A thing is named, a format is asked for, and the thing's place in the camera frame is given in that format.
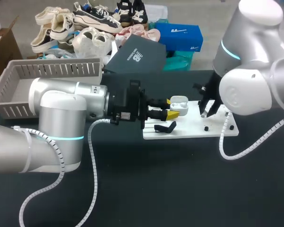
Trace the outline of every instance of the pile of shoes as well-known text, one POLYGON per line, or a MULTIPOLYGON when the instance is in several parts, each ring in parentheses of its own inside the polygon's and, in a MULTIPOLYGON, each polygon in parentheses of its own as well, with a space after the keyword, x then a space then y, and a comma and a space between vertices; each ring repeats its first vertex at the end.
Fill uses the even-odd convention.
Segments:
POLYGON ((134 0, 133 4, 130 0, 121 0, 114 12, 98 1, 88 0, 85 5, 75 2, 73 12, 46 7, 37 14, 35 20, 41 28, 31 42, 33 52, 52 54, 54 51, 49 49, 57 49, 59 53, 75 53, 74 56, 80 58, 101 57, 111 52, 112 42, 121 46, 131 35, 159 41, 158 30, 148 31, 148 17, 142 0, 134 0))
POLYGON ((115 12, 118 12, 120 16, 122 27, 143 25, 145 30, 148 30, 148 17, 142 0, 135 0, 133 4, 130 0, 121 0, 117 3, 115 12))
POLYGON ((35 16, 36 23, 41 26, 38 36, 31 42, 33 52, 41 53, 58 44, 73 32, 74 14, 69 9, 46 7, 35 16))
POLYGON ((155 42, 158 42, 161 37, 159 30, 151 29, 149 31, 146 31, 145 27, 142 24, 137 24, 122 29, 121 32, 115 36, 116 44, 118 46, 124 45, 124 43, 131 35, 138 35, 155 42))

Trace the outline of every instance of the gray basket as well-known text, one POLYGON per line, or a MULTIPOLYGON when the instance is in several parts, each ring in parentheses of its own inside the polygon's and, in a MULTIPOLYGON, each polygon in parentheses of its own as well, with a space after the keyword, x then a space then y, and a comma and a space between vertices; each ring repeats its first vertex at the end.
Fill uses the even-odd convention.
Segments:
POLYGON ((10 61, 0 76, 0 115, 4 119, 35 118, 28 93, 35 78, 56 78, 99 85, 102 59, 10 61))

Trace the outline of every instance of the yellow object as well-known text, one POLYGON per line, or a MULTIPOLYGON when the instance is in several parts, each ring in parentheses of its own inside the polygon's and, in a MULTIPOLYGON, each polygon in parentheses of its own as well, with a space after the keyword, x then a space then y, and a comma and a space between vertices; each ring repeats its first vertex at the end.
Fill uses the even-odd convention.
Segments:
POLYGON ((180 115, 178 111, 168 111, 166 121, 177 118, 180 115))

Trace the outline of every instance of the floor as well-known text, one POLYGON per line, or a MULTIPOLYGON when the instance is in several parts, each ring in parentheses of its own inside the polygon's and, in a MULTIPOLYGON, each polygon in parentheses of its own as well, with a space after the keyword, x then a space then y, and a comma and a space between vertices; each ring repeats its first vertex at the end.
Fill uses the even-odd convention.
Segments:
MULTIPOLYGON (((33 52, 30 42, 40 29, 35 23, 34 16, 46 6, 72 9, 73 2, 74 0, 0 0, 1 25, 8 27, 19 15, 13 32, 23 57, 31 56, 33 52)), ((100 2, 113 10, 117 0, 100 0, 100 2)), ((212 68, 212 59, 238 2, 239 0, 144 0, 144 3, 168 6, 168 19, 171 23, 200 26, 204 42, 201 52, 194 55, 192 70, 212 68)), ((281 37, 284 40, 284 22, 281 25, 281 37)))

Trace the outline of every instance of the blue shoe box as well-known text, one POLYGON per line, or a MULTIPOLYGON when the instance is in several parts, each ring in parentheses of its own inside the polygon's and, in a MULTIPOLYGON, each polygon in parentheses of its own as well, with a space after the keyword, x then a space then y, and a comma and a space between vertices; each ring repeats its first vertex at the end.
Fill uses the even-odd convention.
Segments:
POLYGON ((203 36, 198 25, 177 25, 156 23, 161 32, 159 43, 166 45, 167 51, 200 52, 203 36))

